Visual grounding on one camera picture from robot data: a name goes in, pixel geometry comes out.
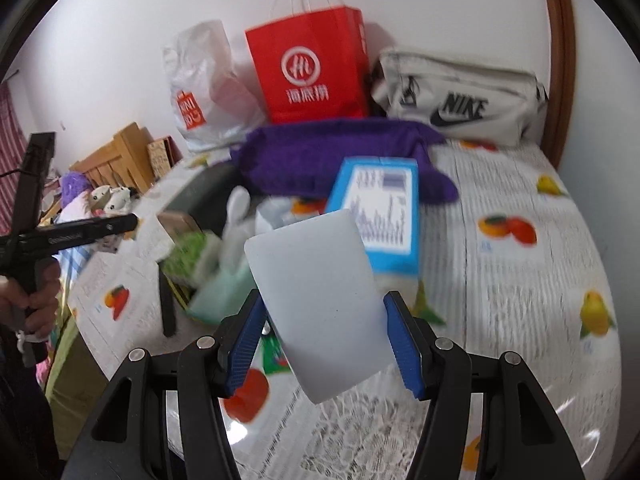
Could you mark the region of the person's left hand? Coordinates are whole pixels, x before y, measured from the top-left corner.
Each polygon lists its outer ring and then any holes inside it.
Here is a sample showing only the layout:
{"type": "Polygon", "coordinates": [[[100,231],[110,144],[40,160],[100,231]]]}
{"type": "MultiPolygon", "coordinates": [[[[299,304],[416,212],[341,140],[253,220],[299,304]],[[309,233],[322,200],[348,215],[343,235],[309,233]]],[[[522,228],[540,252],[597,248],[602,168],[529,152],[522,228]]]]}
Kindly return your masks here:
{"type": "Polygon", "coordinates": [[[61,268],[58,260],[47,258],[38,262],[39,288],[28,294],[14,278],[1,277],[1,324],[6,327],[15,325],[13,308],[31,310],[25,316],[25,330],[38,338],[46,338],[53,330],[56,310],[58,310],[58,292],[61,288],[61,268]]]}

